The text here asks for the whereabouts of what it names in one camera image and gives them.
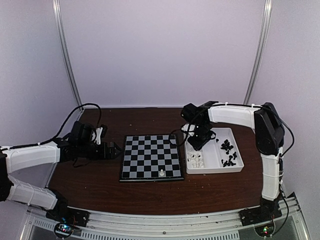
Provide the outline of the white king chess piece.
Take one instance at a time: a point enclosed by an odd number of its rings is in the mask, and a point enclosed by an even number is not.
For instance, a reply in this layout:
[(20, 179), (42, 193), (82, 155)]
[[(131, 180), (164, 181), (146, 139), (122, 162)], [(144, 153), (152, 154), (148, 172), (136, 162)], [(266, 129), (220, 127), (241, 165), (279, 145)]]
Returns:
[(163, 169), (161, 169), (161, 170), (159, 171), (159, 176), (160, 176), (160, 177), (165, 177), (165, 176), (166, 176), (165, 171), (164, 171)]

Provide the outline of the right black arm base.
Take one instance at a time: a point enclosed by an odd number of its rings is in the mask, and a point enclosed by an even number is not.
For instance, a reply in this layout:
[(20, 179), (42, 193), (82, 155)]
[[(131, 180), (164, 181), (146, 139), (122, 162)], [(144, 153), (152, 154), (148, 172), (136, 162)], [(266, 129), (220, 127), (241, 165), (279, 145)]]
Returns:
[(261, 197), (259, 206), (240, 210), (238, 213), (241, 224), (243, 226), (255, 225), (281, 217), (282, 212), (280, 210), (279, 200), (279, 198), (267, 200)]

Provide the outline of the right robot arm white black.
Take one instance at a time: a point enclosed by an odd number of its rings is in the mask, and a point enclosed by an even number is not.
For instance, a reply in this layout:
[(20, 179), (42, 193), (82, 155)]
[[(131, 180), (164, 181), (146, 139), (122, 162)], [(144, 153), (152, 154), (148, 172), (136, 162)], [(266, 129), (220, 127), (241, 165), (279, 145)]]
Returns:
[(181, 131), (185, 144), (196, 152), (211, 155), (216, 151), (213, 142), (216, 133), (212, 123), (233, 124), (251, 128), (255, 134), (255, 146), (262, 159), (263, 185), (261, 205), (256, 210), (259, 220), (268, 220), (275, 212), (274, 204), (280, 197), (283, 176), (282, 156), (284, 155), (285, 129), (279, 115), (270, 102), (263, 105), (242, 105), (208, 101), (201, 106), (192, 103), (185, 105), (181, 116), (187, 122)]

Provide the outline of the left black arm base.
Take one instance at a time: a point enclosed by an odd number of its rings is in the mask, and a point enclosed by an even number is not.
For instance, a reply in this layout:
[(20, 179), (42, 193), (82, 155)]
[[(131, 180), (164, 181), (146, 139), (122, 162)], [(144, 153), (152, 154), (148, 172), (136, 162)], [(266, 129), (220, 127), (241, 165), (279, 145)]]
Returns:
[(75, 227), (86, 227), (90, 213), (86, 210), (71, 208), (66, 200), (58, 200), (53, 209), (44, 209), (46, 217)]

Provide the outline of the black grey chess board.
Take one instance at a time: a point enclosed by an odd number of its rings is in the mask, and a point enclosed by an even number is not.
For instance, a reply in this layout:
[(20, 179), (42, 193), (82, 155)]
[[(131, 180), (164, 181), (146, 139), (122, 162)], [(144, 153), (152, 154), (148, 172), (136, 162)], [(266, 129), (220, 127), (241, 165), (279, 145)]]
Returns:
[[(119, 181), (183, 181), (178, 143), (175, 134), (125, 136)], [(164, 177), (159, 176), (161, 169)]]

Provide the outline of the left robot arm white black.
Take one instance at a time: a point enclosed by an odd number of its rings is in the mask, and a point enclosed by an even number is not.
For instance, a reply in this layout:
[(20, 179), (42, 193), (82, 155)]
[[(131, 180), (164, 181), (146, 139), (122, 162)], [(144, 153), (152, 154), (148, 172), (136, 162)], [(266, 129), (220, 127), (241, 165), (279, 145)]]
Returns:
[(67, 200), (52, 190), (33, 186), (15, 179), (12, 173), (45, 164), (58, 164), (79, 158), (89, 161), (113, 160), (122, 149), (114, 142), (102, 139), (107, 126), (94, 127), (89, 123), (76, 121), (71, 132), (64, 137), (54, 137), (46, 142), (0, 149), (0, 200), (15, 201), (51, 210), (61, 222), (72, 218)]

